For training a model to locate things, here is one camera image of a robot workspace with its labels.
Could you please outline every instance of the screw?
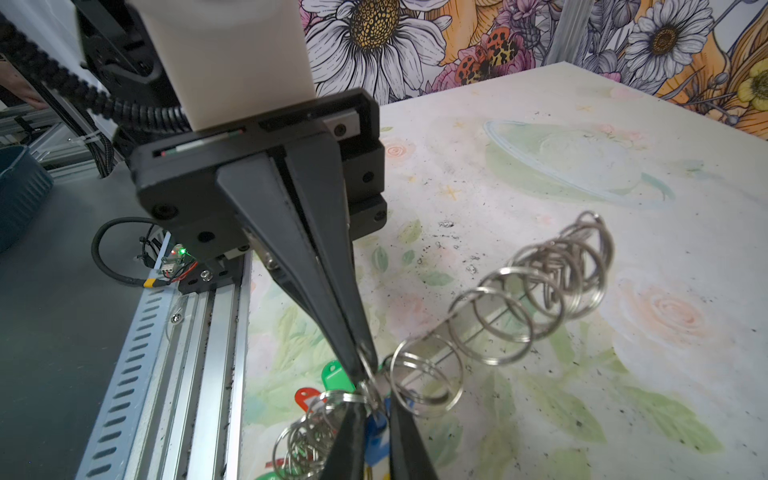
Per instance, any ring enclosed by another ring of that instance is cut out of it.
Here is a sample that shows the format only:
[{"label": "screw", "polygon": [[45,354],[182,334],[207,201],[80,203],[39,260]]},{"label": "screw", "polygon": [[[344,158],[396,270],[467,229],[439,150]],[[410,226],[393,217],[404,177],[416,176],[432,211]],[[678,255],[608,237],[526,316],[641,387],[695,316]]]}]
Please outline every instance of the screw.
[{"label": "screw", "polygon": [[272,258],[271,253],[266,252],[264,254],[264,259],[266,260],[266,262],[264,262],[266,265],[264,266],[266,267],[267,270],[276,270],[277,268],[280,267],[280,265],[277,264],[277,261]]},{"label": "screw", "polygon": [[152,216],[158,220],[170,220],[179,214],[179,209],[174,205],[158,204],[152,207]]}]

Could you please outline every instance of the black cable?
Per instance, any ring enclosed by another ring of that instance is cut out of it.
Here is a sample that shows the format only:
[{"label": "black cable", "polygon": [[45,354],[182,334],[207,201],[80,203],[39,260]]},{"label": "black cable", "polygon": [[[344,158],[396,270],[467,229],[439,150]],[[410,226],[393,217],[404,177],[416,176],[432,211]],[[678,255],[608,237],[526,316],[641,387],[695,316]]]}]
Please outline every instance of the black cable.
[{"label": "black cable", "polygon": [[157,226],[156,223],[152,223],[149,226],[149,230],[147,230],[147,236],[141,241],[141,261],[144,262],[145,266],[149,266],[149,265],[147,265],[147,258],[148,258],[148,255],[147,255],[147,243],[149,243],[152,246],[152,251],[154,252],[154,246],[151,244],[149,239],[150,239],[150,235],[152,235],[152,229],[155,228],[156,226]]},{"label": "black cable", "polygon": [[82,108],[79,108],[77,106],[75,106],[74,108],[78,112],[80,112],[80,115],[85,119],[85,121],[88,122],[89,125],[91,125],[91,128],[93,128],[95,132],[98,132],[98,138],[99,140],[101,140],[101,143],[104,145],[104,165],[107,169],[108,174],[111,174],[115,166],[114,145],[112,145],[112,142],[109,140],[109,138],[107,138],[107,135],[104,135],[101,133],[101,131],[96,126],[96,122],[90,116],[88,111],[83,110]]},{"label": "black cable", "polygon": [[152,249],[152,254],[157,258],[158,255],[160,255],[160,252],[157,251],[157,247],[152,243],[151,241],[147,242],[147,245]]},{"label": "black cable", "polygon": [[[64,107],[61,106],[56,97],[54,97],[43,84],[34,78],[29,78],[28,82],[38,92],[40,97],[45,100],[45,103],[48,104],[48,106],[54,112],[56,112],[61,121],[67,125],[73,134],[77,135],[78,137],[84,137],[86,135],[85,130],[80,126],[80,124],[69,114],[68,111],[64,109]],[[84,118],[90,120],[91,123],[93,122],[93,118],[91,118],[87,112],[84,114],[81,111],[80,115],[83,115]],[[91,156],[94,158],[99,176],[101,178],[108,176],[109,173],[112,172],[112,169],[109,168],[106,158],[104,158],[103,152],[91,142],[86,143],[85,147],[88,149],[88,151],[91,152]]]},{"label": "black cable", "polygon": [[180,277],[180,276],[184,275],[185,273],[187,273],[187,272],[191,271],[192,269],[190,268],[190,266],[194,265],[194,264],[195,264],[195,262],[197,262],[197,260],[195,260],[194,258],[193,258],[192,260],[190,260],[190,261],[186,262],[186,263],[185,263],[185,264],[184,264],[184,265],[183,265],[183,266],[182,266],[182,267],[179,269],[179,271],[177,271],[176,273],[174,273],[174,275],[173,275],[173,276],[170,278],[170,281],[171,281],[171,282],[173,282],[173,281],[174,281],[174,280],[176,280],[178,277]]},{"label": "black cable", "polygon": [[0,53],[25,77],[41,81],[80,108],[127,128],[162,134],[190,131],[181,106],[148,107],[99,91],[40,50],[0,14]]},{"label": "black cable", "polygon": [[[126,285],[145,286],[147,283],[145,280],[140,278],[133,278],[131,276],[120,275],[119,273],[109,268],[107,264],[104,263],[104,261],[101,259],[101,254],[99,253],[101,239],[104,238],[104,234],[107,233],[107,230],[121,223],[152,223],[155,225],[155,222],[151,218],[143,217],[121,217],[115,218],[114,220],[109,220],[107,223],[99,227],[99,229],[96,231],[96,234],[94,235],[94,239],[91,242],[91,258],[94,259],[94,263],[96,263],[98,269],[104,272],[104,274],[110,278],[113,278],[118,282],[124,283]],[[168,284],[170,284],[170,282],[158,279],[151,283],[151,286],[166,286]]]},{"label": "black cable", "polygon": [[150,240],[149,246],[152,247],[154,255],[158,256],[160,255],[160,249],[163,247],[163,243],[157,240],[157,238],[153,238]]}]

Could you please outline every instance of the flower illustration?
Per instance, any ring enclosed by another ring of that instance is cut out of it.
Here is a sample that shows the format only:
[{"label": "flower illustration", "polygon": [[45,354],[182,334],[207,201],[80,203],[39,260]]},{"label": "flower illustration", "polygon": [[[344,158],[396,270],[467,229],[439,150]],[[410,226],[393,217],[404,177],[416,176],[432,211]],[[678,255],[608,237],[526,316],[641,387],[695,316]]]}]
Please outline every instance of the flower illustration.
[{"label": "flower illustration", "polygon": [[414,12],[428,12],[442,7],[449,0],[402,0],[402,4],[406,6],[408,10]]},{"label": "flower illustration", "polygon": [[641,0],[617,0],[611,10],[611,20],[614,28],[621,28],[632,21],[637,10],[640,8]]},{"label": "flower illustration", "polygon": [[483,34],[477,45],[459,50],[458,60],[446,65],[435,83],[427,85],[428,93],[529,70],[534,66],[535,59],[523,47],[522,35],[511,34],[506,27],[497,27],[490,34]]},{"label": "flower illustration", "polygon": [[[761,86],[765,85],[765,77],[761,76],[760,70],[765,68],[768,48],[768,37],[762,33],[766,28],[768,8],[762,10],[731,47],[733,54],[722,51],[714,35],[710,35],[704,50],[694,55],[693,64],[684,70],[693,77],[692,81],[685,77],[678,79],[679,82],[687,82],[687,86],[674,101],[725,125],[768,140],[768,110],[758,108],[765,105],[762,99],[766,98],[760,93]],[[671,91],[674,85],[665,85],[664,93]]]},{"label": "flower illustration", "polygon": [[507,25],[512,20],[520,20],[535,15],[539,0],[504,0],[501,12],[496,17],[498,25]]},{"label": "flower illustration", "polygon": [[430,83],[427,82],[427,86],[424,89],[425,93],[431,94],[433,91],[443,91],[448,90],[450,88],[458,87],[462,83],[460,81],[456,81],[456,71],[458,70],[458,64],[457,63],[449,63],[447,64],[440,74],[435,77],[435,81]]},{"label": "flower illustration", "polygon": [[605,74],[616,74],[621,77],[621,73],[618,71],[618,56],[613,50],[603,50],[600,53],[586,57],[581,63],[582,68],[586,68],[589,71],[593,71],[596,74],[601,74],[611,80],[617,80],[615,76],[607,77]]},{"label": "flower illustration", "polygon": [[[411,4],[431,5],[423,0]],[[418,91],[422,64],[445,57],[441,29],[449,16],[430,22],[404,16],[399,0],[303,0],[302,8],[323,17],[306,34],[317,94],[363,87],[379,104]]]},{"label": "flower illustration", "polygon": [[315,25],[317,22],[322,20],[322,18],[313,13],[309,13],[307,10],[304,10],[301,7],[301,1],[302,0],[299,0],[299,16],[301,17],[301,27],[304,29],[304,34],[306,35],[312,25]]},{"label": "flower illustration", "polygon": [[615,286],[600,312],[615,330],[621,362],[639,380],[662,391],[682,388],[680,393],[704,402],[722,401],[722,386],[740,389],[730,378],[739,354],[733,348],[735,319],[691,294],[689,286],[659,274],[627,269]]},{"label": "flower illustration", "polygon": [[430,313],[424,300],[412,293],[394,300],[387,312],[387,325],[397,339],[422,335],[438,322],[438,317]]},{"label": "flower illustration", "polygon": [[707,42],[713,23],[708,0],[666,0],[649,8],[629,35],[627,66],[642,81],[679,74]]},{"label": "flower illustration", "polygon": [[613,71],[611,73],[601,73],[599,74],[601,77],[606,77],[610,80],[617,81],[621,83],[621,74],[617,71]]},{"label": "flower illustration", "polygon": [[387,137],[382,138],[381,142],[384,146],[387,167],[402,166],[416,151],[415,144],[402,138]]},{"label": "flower illustration", "polygon": [[750,77],[739,85],[739,100],[749,102],[755,110],[768,111],[768,58],[750,69]]},{"label": "flower illustration", "polygon": [[[405,4],[413,10],[408,2]],[[450,26],[442,33],[445,38],[445,58],[440,66],[456,61],[459,50],[477,43],[480,35],[488,33],[501,6],[502,0],[449,0],[441,8],[425,12],[426,20],[434,20],[441,15],[450,15],[452,19]]]}]

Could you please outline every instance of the table surface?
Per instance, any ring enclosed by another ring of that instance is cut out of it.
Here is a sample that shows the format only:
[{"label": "table surface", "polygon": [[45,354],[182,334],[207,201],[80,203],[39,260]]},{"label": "table surface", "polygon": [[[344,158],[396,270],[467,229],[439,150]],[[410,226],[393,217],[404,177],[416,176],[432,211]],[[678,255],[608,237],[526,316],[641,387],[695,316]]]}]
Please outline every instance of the table surface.
[{"label": "table surface", "polygon": [[[764,477],[768,144],[567,64],[386,105],[381,125],[389,220],[355,242],[380,358],[583,210],[616,243],[598,311],[520,362],[470,363],[458,405],[420,422],[440,478]],[[252,278],[243,480],[333,358]]]},{"label": "table surface", "polygon": [[[91,239],[104,222],[136,216],[146,213],[125,164],[105,179],[95,167],[62,175],[0,253],[1,477],[74,478],[142,290],[100,272]],[[146,234],[144,224],[111,229],[104,261],[146,275],[133,258]]]}]

